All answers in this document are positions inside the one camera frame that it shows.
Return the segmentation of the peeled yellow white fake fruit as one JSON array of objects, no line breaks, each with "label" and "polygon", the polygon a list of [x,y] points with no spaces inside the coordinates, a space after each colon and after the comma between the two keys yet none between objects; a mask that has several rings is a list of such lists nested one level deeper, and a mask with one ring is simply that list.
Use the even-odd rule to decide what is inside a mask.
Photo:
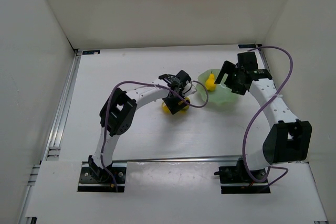
[{"label": "peeled yellow white fake fruit", "polygon": [[161,108],[162,108],[164,113],[170,113],[169,108],[167,107],[167,105],[164,102],[161,104]]}]

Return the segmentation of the yellow green fake lemon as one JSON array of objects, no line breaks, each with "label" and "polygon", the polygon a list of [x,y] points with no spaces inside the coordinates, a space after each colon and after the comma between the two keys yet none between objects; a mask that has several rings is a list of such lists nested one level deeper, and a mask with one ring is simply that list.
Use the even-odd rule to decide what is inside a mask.
[{"label": "yellow green fake lemon", "polygon": [[185,103],[183,103],[184,105],[185,105],[185,107],[183,107],[182,108],[182,111],[187,111],[189,108],[190,108],[190,106],[189,106],[189,104],[190,104],[190,99],[189,99],[189,97],[186,97],[185,98]]}]

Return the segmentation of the yellow fake pear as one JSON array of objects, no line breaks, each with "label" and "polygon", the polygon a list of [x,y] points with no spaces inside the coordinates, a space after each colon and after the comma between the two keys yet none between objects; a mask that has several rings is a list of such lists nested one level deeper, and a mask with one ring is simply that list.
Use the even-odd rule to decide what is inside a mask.
[{"label": "yellow fake pear", "polygon": [[216,90],[216,77],[213,71],[210,72],[207,80],[205,81],[204,85],[207,91],[215,91]]}]

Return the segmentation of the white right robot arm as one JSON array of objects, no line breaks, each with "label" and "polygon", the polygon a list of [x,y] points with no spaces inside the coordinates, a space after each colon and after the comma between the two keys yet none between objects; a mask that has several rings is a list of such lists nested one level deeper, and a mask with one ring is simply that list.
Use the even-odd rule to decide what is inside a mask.
[{"label": "white right robot arm", "polygon": [[245,169],[261,170],[274,164],[303,161],[307,158],[312,125],[293,114],[274,85],[270,72],[260,69],[254,52],[237,55],[236,64],[225,61],[216,84],[224,83],[235,94],[249,92],[260,105],[257,115],[263,113],[270,131],[259,150],[243,153]]}]

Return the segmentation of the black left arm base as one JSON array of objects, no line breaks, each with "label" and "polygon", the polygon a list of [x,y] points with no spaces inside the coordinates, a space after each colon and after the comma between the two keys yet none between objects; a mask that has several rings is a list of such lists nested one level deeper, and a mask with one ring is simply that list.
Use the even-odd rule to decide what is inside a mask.
[{"label": "black left arm base", "polygon": [[100,177],[97,177],[90,168],[88,162],[83,162],[78,180],[77,191],[79,192],[99,192],[99,193],[123,193],[125,190],[125,180],[127,175],[126,163],[114,163],[107,167],[113,174],[114,180],[105,170]]}]

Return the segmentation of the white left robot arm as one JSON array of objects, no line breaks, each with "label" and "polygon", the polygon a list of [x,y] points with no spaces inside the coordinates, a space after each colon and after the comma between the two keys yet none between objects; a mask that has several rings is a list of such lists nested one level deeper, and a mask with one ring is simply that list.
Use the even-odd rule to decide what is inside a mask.
[{"label": "white left robot arm", "polygon": [[183,100],[192,90],[192,79],[184,70],[176,75],[163,74],[148,86],[141,84],[128,91],[114,88],[99,113],[101,134],[95,153],[88,158],[90,175],[99,183],[114,181],[115,177],[111,177],[113,152],[120,135],[130,128],[136,110],[162,99],[174,115],[187,107],[189,101]]}]

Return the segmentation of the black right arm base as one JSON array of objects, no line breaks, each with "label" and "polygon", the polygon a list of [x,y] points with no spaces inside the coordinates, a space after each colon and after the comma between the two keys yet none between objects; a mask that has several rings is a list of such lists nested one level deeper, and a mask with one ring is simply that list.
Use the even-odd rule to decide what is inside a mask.
[{"label": "black right arm base", "polygon": [[269,194],[268,180],[257,183],[250,178],[243,161],[236,166],[220,166],[214,176],[219,177],[221,194]]}]

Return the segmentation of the green glass fruit bowl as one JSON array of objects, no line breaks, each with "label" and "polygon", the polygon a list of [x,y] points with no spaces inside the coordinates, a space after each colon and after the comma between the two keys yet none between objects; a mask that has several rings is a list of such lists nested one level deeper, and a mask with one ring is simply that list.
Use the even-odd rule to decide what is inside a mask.
[{"label": "green glass fruit bowl", "polygon": [[[219,69],[208,69],[205,72],[201,73],[197,80],[198,82],[201,82],[203,85],[205,85],[206,81],[210,77],[210,75],[213,75],[213,80],[217,78],[220,70]],[[232,93],[231,89],[226,87],[224,85],[224,81],[226,80],[227,75],[224,75],[221,83],[216,86],[215,90],[210,91],[208,90],[208,102],[214,103],[217,105],[224,105],[229,103],[237,103],[241,96],[235,93]]]}]

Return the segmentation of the blue right corner label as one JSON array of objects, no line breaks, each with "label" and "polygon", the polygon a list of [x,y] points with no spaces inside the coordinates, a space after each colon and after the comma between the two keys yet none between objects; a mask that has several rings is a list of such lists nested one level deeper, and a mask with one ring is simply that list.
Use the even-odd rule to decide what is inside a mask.
[{"label": "blue right corner label", "polygon": [[255,44],[238,44],[239,49],[253,49],[257,46]]}]

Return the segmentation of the blue corner label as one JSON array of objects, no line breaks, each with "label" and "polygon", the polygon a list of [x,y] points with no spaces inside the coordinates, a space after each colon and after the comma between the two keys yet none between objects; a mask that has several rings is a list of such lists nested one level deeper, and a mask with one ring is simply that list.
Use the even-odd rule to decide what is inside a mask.
[{"label": "blue corner label", "polygon": [[84,50],[82,55],[98,55],[100,54],[100,50]]},{"label": "blue corner label", "polygon": [[253,49],[257,46],[255,44],[238,44],[239,49]]}]

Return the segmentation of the blue left corner label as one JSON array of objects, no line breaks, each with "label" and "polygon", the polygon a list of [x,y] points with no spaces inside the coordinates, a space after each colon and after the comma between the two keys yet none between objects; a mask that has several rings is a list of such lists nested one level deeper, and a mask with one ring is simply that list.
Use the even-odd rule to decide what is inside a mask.
[{"label": "blue left corner label", "polygon": [[100,50],[84,50],[82,55],[98,55],[100,54]]}]

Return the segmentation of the aluminium right table rail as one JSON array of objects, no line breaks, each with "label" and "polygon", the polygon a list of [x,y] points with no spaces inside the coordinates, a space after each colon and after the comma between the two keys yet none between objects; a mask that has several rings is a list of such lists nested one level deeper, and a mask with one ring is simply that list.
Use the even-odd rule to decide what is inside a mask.
[{"label": "aluminium right table rail", "polygon": [[282,82],[282,84],[279,86],[279,88],[276,88],[276,94],[272,94],[270,99],[272,100],[272,104],[275,104],[274,100],[279,100],[281,95],[280,92],[282,91],[283,87],[286,85],[286,83],[288,82],[291,74],[292,74],[292,70],[293,70],[293,59],[292,56],[290,55],[290,53],[288,51],[286,51],[285,49],[282,49],[280,47],[277,46],[266,46],[266,45],[262,45],[262,44],[257,44],[258,46],[258,51],[260,53],[261,59],[263,61],[264,66],[266,67],[267,70],[270,70],[269,64],[267,62],[265,53],[264,53],[264,49],[268,48],[268,49],[276,49],[279,50],[281,52],[283,52],[285,55],[287,55],[288,59],[289,59],[289,71],[288,74],[286,75],[284,81]]}]

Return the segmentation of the aluminium table rail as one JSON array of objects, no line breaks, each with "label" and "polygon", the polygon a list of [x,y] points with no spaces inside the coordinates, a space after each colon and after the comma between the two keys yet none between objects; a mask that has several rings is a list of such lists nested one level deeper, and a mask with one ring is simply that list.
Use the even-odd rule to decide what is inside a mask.
[{"label": "aluminium table rail", "polygon": [[61,98],[58,103],[57,111],[53,119],[51,129],[48,133],[48,137],[46,139],[44,152],[41,158],[39,159],[39,162],[33,165],[30,172],[18,223],[36,223],[37,221],[36,217],[26,217],[27,208],[33,193],[33,188],[37,180],[38,172],[42,162],[58,161],[61,150],[61,142],[67,122],[67,117],[71,105],[71,99],[74,92],[73,90],[75,87],[76,77],[80,65],[80,59],[81,59],[81,52],[75,50],[74,59],[70,66],[66,82],[62,90]]},{"label": "aluminium table rail", "polygon": [[279,100],[281,95],[280,92],[282,91],[283,87],[286,85],[286,83],[288,82],[291,74],[292,74],[292,70],[293,70],[293,59],[292,56],[290,55],[290,53],[288,51],[286,51],[285,49],[282,49],[280,47],[277,46],[266,46],[266,45],[262,45],[262,44],[257,44],[258,46],[258,51],[260,53],[261,59],[263,61],[264,66],[266,67],[267,70],[270,70],[269,64],[267,62],[265,53],[264,53],[264,49],[268,48],[268,49],[276,49],[279,50],[281,52],[283,52],[285,55],[287,55],[288,59],[289,59],[289,71],[288,74],[286,75],[284,81],[282,82],[282,84],[279,86],[279,88],[276,88],[276,94],[272,94],[270,99],[272,100],[272,104],[275,104],[274,100]]},{"label": "aluminium table rail", "polygon": [[122,163],[122,162],[231,162],[236,161],[241,158],[241,155],[169,155],[169,156],[153,156],[146,154],[123,154],[114,153],[110,158],[110,161],[107,161],[107,164],[110,165],[112,163]]}]

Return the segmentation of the aluminium front table rail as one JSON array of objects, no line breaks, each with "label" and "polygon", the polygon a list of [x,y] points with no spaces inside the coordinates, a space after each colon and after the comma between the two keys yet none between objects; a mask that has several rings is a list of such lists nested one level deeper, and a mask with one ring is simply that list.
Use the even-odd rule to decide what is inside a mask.
[{"label": "aluminium front table rail", "polygon": [[107,164],[110,165],[112,163],[122,163],[122,162],[231,162],[236,161],[241,158],[241,155],[169,155],[169,156],[153,156],[146,154],[123,154],[114,153],[110,158],[110,161],[107,161]]}]

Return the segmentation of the aluminium left table rail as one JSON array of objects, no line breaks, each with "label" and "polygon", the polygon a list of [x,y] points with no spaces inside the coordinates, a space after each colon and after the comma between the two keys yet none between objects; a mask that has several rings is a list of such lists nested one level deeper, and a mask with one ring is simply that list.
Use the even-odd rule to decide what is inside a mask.
[{"label": "aluminium left table rail", "polygon": [[75,50],[74,59],[70,66],[66,82],[62,90],[61,98],[58,103],[57,111],[53,119],[51,129],[48,133],[48,137],[46,139],[44,152],[41,158],[39,159],[39,162],[33,165],[30,172],[18,223],[36,223],[37,221],[36,217],[26,217],[27,208],[33,193],[33,188],[37,180],[38,172],[42,162],[58,161],[61,150],[61,142],[67,122],[67,117],[71,105],[71,99],[74,92],[73,90],[75,87],[76,77],[80,65],[80,59],[81,59],[81,52]]}]

